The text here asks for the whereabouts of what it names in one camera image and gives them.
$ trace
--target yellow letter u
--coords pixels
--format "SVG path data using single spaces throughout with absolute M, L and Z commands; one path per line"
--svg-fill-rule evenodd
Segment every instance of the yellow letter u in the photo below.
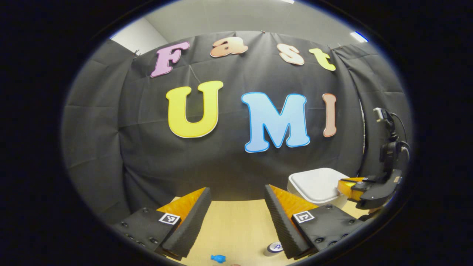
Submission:
M 166 93 L 169 100 L 167 117 L 171 131 L 183 138 L 198 138 L 210 133 L 219 120 L 219 94 L 218 90 L 223 87 L 221 81 L 208 81 L 200 84 L 198 90 L 203 92 L 204 115 L 199 122 L 191 123 L 185 116 L 187 95 L 191 93 L 191 87 L 179 87 Z

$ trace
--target ceiling light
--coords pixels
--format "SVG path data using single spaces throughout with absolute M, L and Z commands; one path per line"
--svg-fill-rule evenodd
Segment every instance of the ceiling light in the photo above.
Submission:
M 353 36 L 355 39 L 357 39 L 357 41 L 359 41 L 360 43 L 367 43 L 368 42 L 368 39 L 363 37 L 363 35 L 361 35 L 358 31 L 352 32 L 352 33 L 350 33 L 350 35 Z

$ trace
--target white box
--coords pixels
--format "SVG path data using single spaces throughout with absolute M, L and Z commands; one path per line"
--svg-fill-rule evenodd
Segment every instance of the white box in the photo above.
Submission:
M 289 176 L 288 191 L 317 206 L 333 204 L 343 208 L 347 196 L 338 189 L 338 180 L 348 176 L 331 168 L 319 168 Z

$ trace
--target ceiling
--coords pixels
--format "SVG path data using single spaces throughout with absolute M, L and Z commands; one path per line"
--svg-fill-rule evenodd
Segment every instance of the ceiling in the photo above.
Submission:
M 348 24 L 295 0 L 179 0 L 145 16 L 168 41 L 232 30 L 264 30 L 326 44 L 358 41 Z

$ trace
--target wooden table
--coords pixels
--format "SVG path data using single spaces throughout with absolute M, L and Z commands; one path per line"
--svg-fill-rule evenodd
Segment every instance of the wooden table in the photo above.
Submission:
M 348 201 L 342 210 L 356 218 L 368 213 L 355 205 Z M 278 236 L 264 199 L 212 201 L 194 246 L 179 262 L 189 266 L 282 266 L 295 262 L 283 252 L 266 257 L 263 251 L 273 242 L 278 242 Z M 219 264 L 211 255 L 224 255 L 226 261 Z

